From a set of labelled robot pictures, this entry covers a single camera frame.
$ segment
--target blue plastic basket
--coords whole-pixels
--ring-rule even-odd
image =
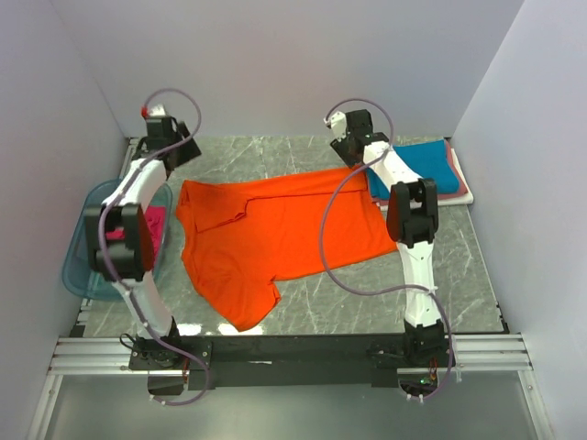
[[[117,188],[121,182],[119,179],[105,181],[96,186],[86,197],[83,203],[83,209],[90,204],[101,204]],[[165,224],[161,235],[161,246],[155,261],[153,276],[155,280],[159,277],[161,268],[161,257],[163,255],[163,246],[167,236],[167,227],[169,225],[170,212],[172,210],[172,190],[167,184],[163,184],[155,193],[150,206],[165,207]],[[122,297],[112,284],[106,282],[104,277],[90,269],[88,264],[87,243],[85,241],[85,232],[83,228],[83,210],[75,226],[72,242],[67,251],[67,257],[61,271],[63,284],[68,291],[74,295],[81,296],[91,300],[99,301],[121,301]]]

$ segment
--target blue towel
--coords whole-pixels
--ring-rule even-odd
[[[459,179],[449,166],[444,140],[393,147],[393,149],[414,172],[425,179],[434,179],[439,194],[453,194],[459,190]],[[385,187],[375,171],[368,169],[367,178],[371,197],[388,200],[389,188]]]

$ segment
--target cable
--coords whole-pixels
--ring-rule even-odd
[[[392,121],[391,117],[389,116],[389,114],[385,111],[385,109],[383,109],[380,105],[378,105],[377,103],[374,103],[373,101],[371,101],[369,99],[349,98],[344,101],[341,101],[338,104],[334,105],[328,111],[325,120],[327,121],[330,118],[330,115],[332,115],[332,112],[334,112],[337,109],[337,107],[339,107],[340,105],[343,105],[345,103],[349,103],[349,102],[353,102],[353,101],[367,103],[367,104],[373,105],[373,106],[377,107],[379,110],[381,110],[381,112],[385,116],[385,119],[387,119],[387,122],[389,123],[390,147],[391,147],[391,145],[393,145],[393,121]],[[357,174],[360,174],[361,172],[367,170],[371,165],[374,165],[375,163],[379,162],[380,160],[385,159],[385,157],[387,156],[387,153],[389,153],[389,151],[390,151],[389,149],[386,149],[379,158],[374,159],[371,162],[367,162],[367,163],[361,165],[360,167],[358,167],[357,169],[353,170],[347,177],[345,177],[342,180],[342,182],[338,185],[337,189],[334,190],[334,192],[330,196],[330,199],[328,200],[327,207],[324,210],[324,214],[322,215],[322,222],[320,223],[320,229],[318,232],[318,250],[320,253],[320,259],[322,260],[322,265],[324,266],[324,270],[326,271],[326,273],[328,274],[330,279],[333,282],[335,282],[338,287],[340,287],[341,289],[344,289],[347,292],[354,293],[355,295],[359,295],[359,296],[376,296],[376,295],[381,295],[383,293],[401,291],[403,289],[416,289],[416,290],[425,292],[426,294],[430,295],[430,297],[434,300],[435,304],[437,305],[438,312],[440,313],[440,316],[442,317],[442,321],[444,322],[444,325],[447,327],[447,335],[449,336],[449,366],[447,367],[447,373],[446,373],[445,377],[438,384],[438,387],[433,392],[431,392],[430,394],[428,394],[427,396],[424,396],[422,398],[423,400],[426,400],[426,399],[429,399],[432,396],[436,395],[439,390],[444,388],[444,386],[449,378],[450,372],[452,370],[452,362],[454,360],[454,348],[452,346],[452,330],[450,328],[449,319],[447,318],[447,313],[444,310],[444,308],[442,307],[440,300],[437,298],[437,296],[434,294],[434,292],[431,291],[428,287],[421,286],[419,284],[402,284],[402,285],[398,285],[398,286],[388,287],[385,289],[380,289],[378,291],[360,291],[358,289],[352,288],[352,287],[348,286],[347,284],[345,284],[344,282],[342,282],[334,274],[334,272],[332,271],[330,266],[328,266],[326,251],[324,250],[324,230],[325,230],[327,219],[328,219],[328,213],[330,212],[330,208],[332,207],[332,203],[337,198],[337,195],[340,193],[342,188],[345,186],[345,184],[347,184],[347,182],[350,179],[355,177]],[[414,400],[420,400],[420,398],[410,396],[410,395],[408,395],[408,398],[414,399]]]
[[[120,341],[120,344],[123,347],[128,348],[130,351],[134,351],[134,347],[130,346],[129,344],[127,344],[125,341],[122,340],[122,336],[126,336],[128,339],[130,339],[130,342],[132,342],[133,345],[135,345],[137,343],[137,341],[135,340],[135,338],[133,338],[131,335],[129,335],[128,333],[123,333],[122,335],[120,335],[118,337],[118,341]]]
[[[132,288],[120,278],[120,274],[116,271],[114,263],[112,262],[112,259],[110,258],[110,255],[108,254],[108,245],[106,243],[106,237],[105,237],[105,220],[106,220],[106,217],[108,216],[108,213],[112,210],[112,208],[114,206],[116,206],[124,198],[124,196],[127,194],[128,189],[135,182],[138,175],[142,172],[142,170],[145,168],[145,166],[149,162],[151,162],[152,160],[155,160],[156,158],[158,158],[160,155],[165,154],[173,149],[177,149],[181,145],[192,140],[194,138],[195,134],[200,129],[200,126],[202,125],[202,112],[200,110],[200,106],[193,99],[193,97],[182,90],[171,88],[171,87],[159,89],[158,91],[152,93],[145,100],[145,104],[141,108],[141,113],[143,115],[147,114],[151,100],[153,98],[155,98],[156,96],[159,96],[160,94],[166,94],[166,93],[180,94],[180,95],[184,96],[185,98],[187,98],[192,103],[192,105],[195,108],[196,113],[198,114],[198,122],[195,126],[195,129],[192,133],[190,133],[190,136],[186,137],[185,139],[180,140],[179,142],[171,144],[168,147],[162,148],[159,151],[156,151],[155,153],[146,157],[145,160],[143,160],[140,163],[140,165],[137,167],[137,169],[128,178],[127,183],[125,184],[125,186],[123,186],[120,193],[115,197],[115,199],[112,202],[110,202],[105,207],[104,211],[100,214],[100,220],[98,222],[98,241],[100,244],[100,250],[102,251],[102,254],[104,256],[105,266],[106,266],[108,272],[110,273],[110,276],[112,277],[113,280],[119,282],[127,290],[128,299],[130,300],[133,308],[135,309],[135,313],[137,314],[138,319],[140,320],[141,323],[143,323],[143,325],[144,325],[145,329],[147,330],[147,333],[149,333],[150,337],[152,337],[160,346],[162,346],[168,350],[174,351],[175,353],[178,353],[179,355],[182,355],[183,357],[191,359],[192,361],[194,361],[196,364],[198,364],[204,370],[204,372],[205,372],[205,385],[202,388],[202,390],[200,390],[200,392],[198,392],[193,398],[188,399],[186,401],[165,401],[161,397],[153,396],[153,400],[161,403],[162,405],[183,406],[183,405],[188,405],[190,403],[193,403],[193,402],[199,400],[205,394],[205,392],[210,388],[210,382],[211,382],[210,370],[202,359],[192,355],[191,353],[188,353],[187,351],[184,351],[184,350],[178,348],[177,346],[172,346],[171,344],[166,343],[165,341],[163,341],[159,337],[159,335],[157,335],[157,333],[155,333],[153,331],[153,329],[149,325],[149,322],[147,321],[147,318],[145,317],[145,314],[142,312],[142,310],[140,309],[140,306],[138,305],[137,299],[135,298],[135,295],[134,295]]]
[[[380,112],[383,113],[383,116],[385,116],[385,119],[387,119],[387,123],[389,124],[389,129],[390,129],[390,133],[389,133],[389,145],[393,145],[393,121],[392,121],[392,117],[389,116],[389,114],[385,111],[385,109],[383,107],[381,107],[379,104],[377,104],[376,102],[372,101],[371,99],[366,99],[366,98],[349,98],[349,99],[345,99],[344,101],[340,101],[338,104],[334,105],[330,110],[328,110],[327,117],[325,117],[324,120],[327,121],[330,118],[330,115],[332,115],[332,112],[334,112],[341,105],[346,104],[346,103],[354,103],[354,102],[360,102],[360,103],[370,104],[373,107],[377,108]]]

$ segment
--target white wall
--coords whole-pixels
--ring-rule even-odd
[[[326,134],[327,109],[358,95],[400,134],[450,136],[522,4],[51,1],[128,136],[144,129],[137,101],[165,85],[198,99],[206,134]]]
[[[61,264],[84,196],[116,176],[122,134],[46,0],[0,13],[0,438],[24,438],[80,301]]]
[[[587,3],[526,0],[453,144],[505,317],[561,439],[587,421]]]

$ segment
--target black metal bar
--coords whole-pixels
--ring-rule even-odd
[[[209,363],[212,388],[326,384],[397,387],[397,369],[427,368],[404,357],[404,334],[181,336],[181,347]],[[434,355],[448,364],[446,346]],[[130,369],[152,368],[140,356]],[[201,390],[205,374],[190,363],[190,390]]]

